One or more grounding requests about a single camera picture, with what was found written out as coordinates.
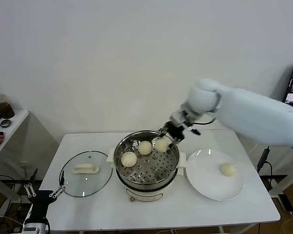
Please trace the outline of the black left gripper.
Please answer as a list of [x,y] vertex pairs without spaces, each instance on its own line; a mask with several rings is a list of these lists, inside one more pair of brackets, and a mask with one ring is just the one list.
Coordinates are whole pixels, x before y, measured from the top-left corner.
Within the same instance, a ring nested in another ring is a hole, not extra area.
[[32,209],[29,217],[33,219],[42,219],[46,218],[49,205],[57,200],[57,197],[59,197],[66,190],[66,187],[64,186],[64,171],[62,171],[60,175],[59,187],[56,191],[38,190],[35,192],[33,184],[35,182],[37,172],[38,169],[34,171],[29,181],[24,184],[24,188],[29,201],[32,203]]

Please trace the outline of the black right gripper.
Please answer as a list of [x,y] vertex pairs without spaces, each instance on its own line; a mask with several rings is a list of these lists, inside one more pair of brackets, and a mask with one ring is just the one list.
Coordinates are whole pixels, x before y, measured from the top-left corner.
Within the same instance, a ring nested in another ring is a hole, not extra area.
[[174,148],[180,143],[180,141],[184,140],[184,130],[185,128],[182,125],[176,126],[172,121],[168,121],[163,125],[162,131],[155,131],[156,134],[153,138],[153,141],[157,141],[160,139],[166,140],[166,134],[168,134],[172,138],[170,139],[168,146],[169,148]]

